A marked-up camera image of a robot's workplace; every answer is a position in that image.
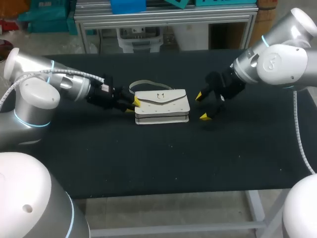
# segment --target floor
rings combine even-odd
[[[317,1],[315,0],[279,0],[277,19],[280,19],[293,7],[301,7],[317,22]],[[16,47],[36,55],[77,54],[81,53],[76,36],[68,33],[25,34],[8,33],[0,36],[10,40]],[[97,43],[96,37],[90,41]],[[106,53],[118,50],[115,42],[104,47]],[[4,63],[0,63],[0,95],[8,87],[3,79]],[[317,102],[317,90],[310,89]],[[267,212],[279,195],[280,190],[260,191]],[[149,195],[132,197],[112,197],[77,200],[76,203],[85,212],[91,229],[121,228],[138,226],[183,225],[215,222],[238,222],[251,220],[244,192],[205,192],[169,195]],[[254,231],[225,233],[190,233],[142,236],[144,238],[255,238]],[[278,229],[273,238],[281,238]]]

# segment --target white cable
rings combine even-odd
[[[44,74],[44,73],[41,73],[41,72],[27,72],[27,73],[24,73],[24,74],[21,74],[15,83],[13,83],[9,88],[8,90],[5,92],[5,94],[2,96],[2,98],[0,99],[0,112],[1,112],[1,108],[5,102],[5,100],[7,99],[7,97],[10,95],[10,93],[20,84],[22,83],[23,81],[31,78],[34,76],[34,74],[38,74],[38,75],[45,75],[47,76],[47,74]]]
[[[65,74],[71,74],[71,75],[78,75],[78,76],[83,76],[83,77],[87,77],[87,78],[93,78],[101,83],[104,83],[104,79],[90,74],[90,73],[85,73],[82,71],[77,71],[77,70],[70,70],[70,69],[46,69],[46,70],[41,70],[40,72],[42,73],[65,73]]]
[[[77,70],[70,70],[70,69],[46,69],[46,70],[41,70],[41,71],[37,71],[37,72],[24,72],[22,74],[20,74],[17,79],[16,79],[16,82],[13,83],[11,85],[11,87],[8,88],[8,90],[5,92],[5,94],[3,95],[3,97],[1,98],[0,100],[0,111],[1,111],[1,108],[5,102],[5,100],[7,99],[7,97],[9,96],[9,94],[21,83],[23,82],[24,80],[32,77],[33,75],[44,75],[46,77],[49,77],[49,73],[65,73],[65,74],[71,74],[71,75],[79,75],[79,76],[83,76],[83,77],[88,77],[88,78],[93,78],[101,83],[104,83],[104,79],[99,77],[99,76],[96,76],[96,75],[93,75],[93,74],[90,74],[90,73],[85,73],[85,72],[81,72],[81,71],[77,71]]]
[[[308,170],[312,173],[312,175],[315,174],[315,171],[312,169],[311,165],[309,164],[303,146],[302,146],[302,140],[301,140],[301,135],[299,132],[299,124],[298,124],[298,115],[297,115],[297,92],[294,91],[294,121],[295,121],[295,129],[296,129],[296,136],[297,136],[297,141],[299,145],[299,150],[301,152],[301,155],[303,157],[304,163]]]

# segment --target handbag flap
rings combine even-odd
[[[150,101],[164,104],[186,96],[185,89],[158,90],[158,91],[139,91],[135,92],[139,100]]]

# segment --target black tablecloth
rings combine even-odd
[[[184,88],[190,121],[136,125],[134,114],[62,100],[42,141],[14,150],[39,159],[73,198],[290,188],[309,175],[298,149],[292,91],[248,85],[213,121],[199,120],[212,106],[212,99],[195,102],[204,77],[240,53],[50,56],[111,74],[115,85],[148,79]],[[299,93],[299,120],[317,170],[317,110],[307,91]]]

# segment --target handbag strap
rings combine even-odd
[[[138,80],[138,81],[135,81],[133,83],[131,83],[129,85],[129,91],[130,93],[132,94],[135,94],[135,92],[132,90],[133,87],[137,86],[137,85],[140,85],[140,84],[150,84],[150,85],[154,85],[154,86],[158,86],[158,87],[162,87],[162,88],[166,88],[168,90],[173,90],[173,88],[165,85],[165,84],[162,84],[162,83],[156,83],[156,82],[152,82],[152,81],[149,81],[149,80]]]

